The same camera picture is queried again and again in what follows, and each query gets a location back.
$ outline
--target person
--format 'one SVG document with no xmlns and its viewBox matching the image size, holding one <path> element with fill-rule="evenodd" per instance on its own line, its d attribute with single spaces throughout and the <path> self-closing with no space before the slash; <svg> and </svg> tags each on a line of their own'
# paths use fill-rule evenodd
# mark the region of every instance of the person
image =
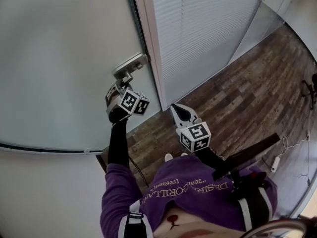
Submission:
<svg viewBox="0 0 317 238">
<path fill-rule="evenodd" d="M 117 97 L 116 91 L 106 97 L 107 106 Z M 245 232 L 241 207 L 230 199 L 232 180 L 214 181 L 215 169 L 206 165 L 210 149 L 195 156 L 165 156 L 148 191 L 142 195 L 129 168 L 126 124 L 128 113 L 115 105 L 109 113 L 113 123 L 108 151 L 106 191 L 102 197 L 100 225 L 105 238 L 118 237 L 122 218 L 139 200 L 140 212 L 147 216 L 155 238 L 238 238 Z M 240 171 L 241 175 L 261 172 L 258 167 Z M 272 205 L 277 206 L 277 187 L 266 178 L 265 190 Z"/>
</svg>

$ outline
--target metal bracket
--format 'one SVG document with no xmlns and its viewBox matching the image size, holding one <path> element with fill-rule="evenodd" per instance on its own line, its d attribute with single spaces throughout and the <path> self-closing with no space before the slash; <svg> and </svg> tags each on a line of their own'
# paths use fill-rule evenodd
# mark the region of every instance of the metal bracket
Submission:
<svg viewBox="0 0 317 238">
<path fill-rule="evenodd" d="M 112 71 L 112 74 L 117 80 L 122 80 L 122 82 L 126 84 L 133 79 L 131 73 L 138 69 L 141 69 L 147 63 L 147 55 L 139 53 L 114 69 Z"/>
</svg>

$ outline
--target wooden floor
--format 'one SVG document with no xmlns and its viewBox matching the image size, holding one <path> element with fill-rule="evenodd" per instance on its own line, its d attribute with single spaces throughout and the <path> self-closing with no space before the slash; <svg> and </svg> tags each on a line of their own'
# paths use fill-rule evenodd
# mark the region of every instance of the wooden floor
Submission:
<svg viewBox="0 0 317 238">
<path fill-rule="evenodd" d="M 311 82 L 313 59 L 298 37 L 282 26 L 221 73 L 183 98 L 180 103 L 196 110 L 212 133 L 210 147 L 224 158 L 277 132 L 294 145 L 307 135 L 309 100 L 302 98 L 303 79 Z M 317 169 L 317 133 L 311 113 L 310 178 Z M 151 182 L 166 153 L 174 157 L 186 150 L 180 145 L 169 110 L 160 112 L 128 133 L 129 154 Z M 282 142 L 265 156 L 269 166 L 284 152 Z M 276 173 L 277 215 L 289 214 L 307 189 L 307 141 L 290 149 Z M 146 188 L 131 164 L 142 191 Z"/>
</svg>

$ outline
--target shoe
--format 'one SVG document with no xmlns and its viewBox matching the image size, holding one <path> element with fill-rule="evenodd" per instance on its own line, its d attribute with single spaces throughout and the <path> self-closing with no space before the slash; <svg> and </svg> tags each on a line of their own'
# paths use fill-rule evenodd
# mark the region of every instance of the shoe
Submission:
<svg viewBox="0 0 317 238">
<path fill-rule="evenodd" d="M 170 153 L 165 154 L 165 162 L 173 159 L 173 156 Z"/>
</svg>

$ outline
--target black cable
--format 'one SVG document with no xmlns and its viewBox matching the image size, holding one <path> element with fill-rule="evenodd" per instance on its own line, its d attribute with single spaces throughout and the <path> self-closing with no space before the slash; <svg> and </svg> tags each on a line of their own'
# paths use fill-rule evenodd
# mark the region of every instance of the black cable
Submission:
<svg viewBox="0 0 317 238">
<path fill-rule="evenodd" d="M 309 179 L 309 140 L 307 141 L 307 174 L 303 175 L 302 173 L 300 173 L 298 175 L 298 178 L 300 177 L 307 177 L 307 186 L 310 187 L 311 186 L 311 180 Z"/>
<path fill-rule="evenodd" d="M 268 167 L 269 169 L 272 168 L 272 167 L 270 167 L 270 166 L 265 162 L 265 160 L 263 159 L 263 157 L 262 157 L 262 160 L 263 160 L 263 162 L 267 165 L 267 167 Z"/>
<path fill-rule="evenodd" d="M 16 145 L 8 145 L 0 143 L 0 147 L 12 150 L 19 151 L 28 151 L 28 152 L 41 152 L 41 153 L 86 153 L 86 151 L 77 151 L 77 150 L 51 150 L 51 149 L 42 149 L 42 148 L 31 148 L 31 147 L 23 147 Z M 102 150 L 89 151 L 89 153 L 100 153 Z"/>
<path fill-rule="evenodd" d="M 149 185 L 148 185 L 148 183 L 147 183 L 147 180 L 145 179 L 145 177 L 144 177 L 142 171 L 140 170 L 140 168 L 138 167 L 138 165 L 131 159 L 130 156 L 129 156 L 129 159 L 130 159 L 130 161 L 132 162 L 132 164 L 135 166 L 135 168 L 138 170 L 138 172 L 139 172 L 140 176 L 142 177 L 142 179 L 143 179 L 145 185 L 146 185 L 147 187 L 149 187 Z"/>
</svg>

